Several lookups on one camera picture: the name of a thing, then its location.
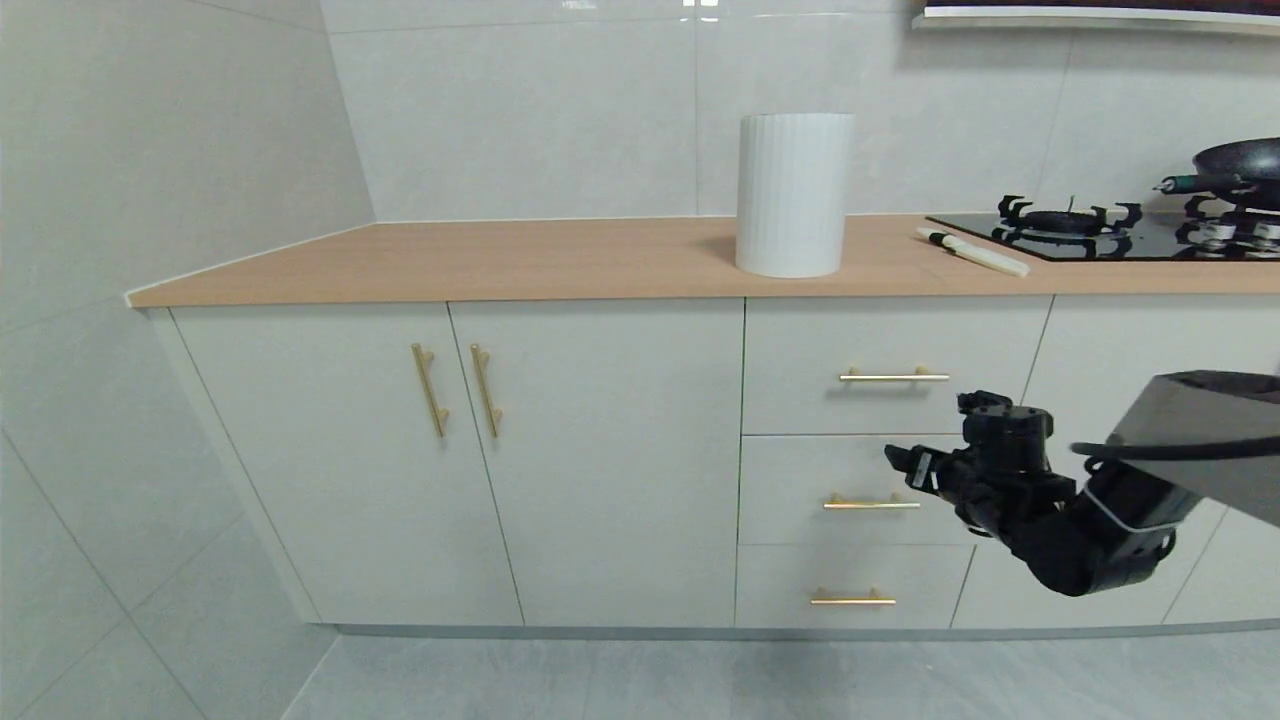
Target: gold drawer handle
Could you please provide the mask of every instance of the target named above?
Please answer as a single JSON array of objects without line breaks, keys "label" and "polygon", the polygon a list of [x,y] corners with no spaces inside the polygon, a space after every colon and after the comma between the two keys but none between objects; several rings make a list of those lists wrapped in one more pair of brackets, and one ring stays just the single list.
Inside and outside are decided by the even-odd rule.
[{"label": "gold drawer handle", "polygon": [[493,406],[493,396],[489,395],[489,354],[480,350],[479,345],[472,345],[471,361],[476,366],[476,383],[480,384],[480,400],[484,402],[485,413],[489,415],[489,432],[493,437],[498,437],[498,423],[502,421],[502,410]]},{"label": "gold drawer handle", "polygon": [[924,365],[918,365],[915,373],[909,375],[864,375],[858,368],[850,368],[849,373],[840,375],[842,383],[945,383],[951,375],[931,373]]},{"label": "gold drawer handle", "polygon": [[417,379],[422,380],[422,392],[426,395],[426,404],[431,409],[431,421],[435,423],[435,434],[444,437],[444,423],[449,419],[449,410],[440,407],[435,401],[435,389],[431,387],[431,374],[429,372],[435,354],[422,350],[422,346],[413,343],[413,361],[417,363]]},{"label": "gold drawer handle", "polygon": [[888,496],[887,501],[883,500],[845,500],[837,493],[831,493],[831,500],[822,503],[823,510],[919,510],[920,503],[913,502],[910,500],[902,500],[899,493],[892,493]]},{"label": "gold drawer handle", "polygon": [[872,592],[867,597],[831,597],[827,594],[827,588],[818,588],[809,598],[809,605],[868,605],[873,607],[884,607],[888,605],[897,605],[897,601],[892,597],[881,597],[879,591],[872,585]]}]

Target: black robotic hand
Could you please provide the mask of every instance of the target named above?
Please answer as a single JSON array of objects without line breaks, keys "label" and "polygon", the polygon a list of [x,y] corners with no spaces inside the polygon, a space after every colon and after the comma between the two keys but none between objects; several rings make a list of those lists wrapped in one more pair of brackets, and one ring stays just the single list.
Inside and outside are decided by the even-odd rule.
[{"label": "black robotic hand", "polygon": [[1068,596],[1138,583],[1174,547],[1199,496],[1114,460],[1085,462],[1080,493],[1044,455],[1053,418],[1001,395],[960,395],[968,447],[884,446],[908,487],[955,506],[970,532],[1005,543],[1047,588]]}]

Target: white cabinet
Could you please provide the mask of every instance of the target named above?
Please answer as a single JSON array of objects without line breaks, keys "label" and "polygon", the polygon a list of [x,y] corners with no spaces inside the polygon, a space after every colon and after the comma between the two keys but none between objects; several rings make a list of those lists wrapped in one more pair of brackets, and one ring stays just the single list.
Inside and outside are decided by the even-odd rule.
[{"label": "white cabinet", "polygon": [[[1102,442],[1152,375],[1229,369],[1274,373],[1280,365],[1280,297],[1060,296],[1053,301],[1024,402],[1055,419],[1053,469],[1084,478],[1071,442]],[[1165,616],[1224,507],[1202,501],[1178,547],[1152,579],[1084,598],[1041,588],[998,544],[979,544],[957,628],[1151,625]]]},{"label": "white cabinet", "polygon": [[1165,623],[1280,618],[1280,528],[1230,510]]},{"label": "white cabinet", "polygon": [[[444,305],[174,316],[325,623],[521,624]],[[434,352],[444,437],[412,343]]]},{"label": "white cabinet", "polygon": [[742,300],[451,310],[526,623],[732,625]]},{"label": "white cabinet", "polygon": [[[1048,306],[1044,296],[748,300],[742,432],[959,433],[957,392],[1021,393]],[[918,370],[950,380],[865,378]]]}]

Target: gas stove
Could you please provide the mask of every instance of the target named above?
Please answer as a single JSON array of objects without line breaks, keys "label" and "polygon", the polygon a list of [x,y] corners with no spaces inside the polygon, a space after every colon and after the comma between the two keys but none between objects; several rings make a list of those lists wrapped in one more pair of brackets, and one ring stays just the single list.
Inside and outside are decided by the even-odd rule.
[{"label": "gas stove", "polygon": [[952,229],[1051,261],[1280,260],[1280,214],[1247,208],[1211,214],[1194,196],[1181,213],[1143,213],[1135,202],[1089,211],[1029,210],[1006,195],[996,213],[931,215]]}]

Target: black cable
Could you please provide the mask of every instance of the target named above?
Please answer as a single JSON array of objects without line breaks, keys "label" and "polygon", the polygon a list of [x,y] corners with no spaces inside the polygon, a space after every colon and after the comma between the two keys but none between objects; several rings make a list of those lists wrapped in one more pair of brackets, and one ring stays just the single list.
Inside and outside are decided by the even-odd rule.
[{"label": "black cable", "polygon": [[1243,460],[1280,455],[1280,436],[1199,445],[1097,445],[1073,442],[1071,452],[1102,460]]}]

